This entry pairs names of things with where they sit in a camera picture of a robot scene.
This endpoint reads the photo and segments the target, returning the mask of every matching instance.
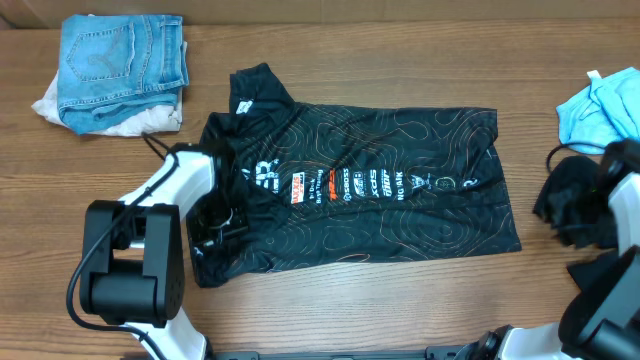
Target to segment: black jersey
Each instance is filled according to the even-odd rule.
[[[235,150],[248,230],[225,245],[210,215],[221,205],[196,206],[188,227],[201,286],[336,261],[521,249],[493,147],[496,110],[299,103],[266,64],[231,76],[229,105],[210,115],[201,143],[224,138]]]

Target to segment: light blue cloth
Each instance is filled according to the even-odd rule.
[[[176,106],[189,83],[182,17],[74,15],[62,24],[58,66],[60,120],[77,134]]]
[[[591,86],[558,106],[559,137],[563,144],[586,142],[606,146],[640,138],[640,71],[622,70],[604,79],[588,73]],[[602,154],[591,146],[571,146],[585,154]]]

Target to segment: wood grain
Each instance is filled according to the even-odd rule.
[[[0,0],[19,28],[59,29],[73,14],[176,14],[187,25],[585,19],[640,16],[637,0]]]
[[[531,214],[557,144],[555,106],[640,59],[634,19],[460,21],[185,29],[191,86],[168,142],[197,141],[228,111],[228,75],[268,62],[299,100],[371,107],[499,110],[502,159],[524,251],[407,264],[336,264],[245,275],[199,289],[185,258],[184,306],[218,351],[420,349],[465,343],[510,323],[559,319],[577,290],[563,248]],[[160,166],[140,139],[75,136],[30,109],[57,67],[59,32],[0,32],[0,359],[116,359],[126,335],[83,330],[64,308],[84,211]]]

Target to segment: table surface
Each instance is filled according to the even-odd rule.
[[[191,85],[182,130],[161,136],[168,143],[197,141],[210,112],[228,111],[229,74],[260,62],[298,101],[497,108],[496,148],[524,248],[244,275],[218,289],[197,287],[185,251],[183,305],[217,351],[423,349],[559,320],[577,294],[565,265],[597,251],[562,247],[531,214],[558,143],[555,107],[588,84],[587,71],[638,65],[640,21],[197,26],[185,38]],[[137,188],[161,163],[140,139],[78,137],[31,110],[56,72],[58,45],[56,30],[0,31],[0,358],[117,359],[140,345],[79,328],[64,295],[86,207]]]

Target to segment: white cloth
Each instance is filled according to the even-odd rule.
[[[67,127],[60,121],[58,114],[58,73],[41,100],[31,105],[31,108],[56,125]],[[106,130],[94,131],[91,134],[108,136],[140,136],[142,132],[153,133],[159,131],[179,131],[182,125],[182,89],[178,92],[178,103],[175,108],[171,105],[156,105],[151,109],[138,113],[118,125]]]

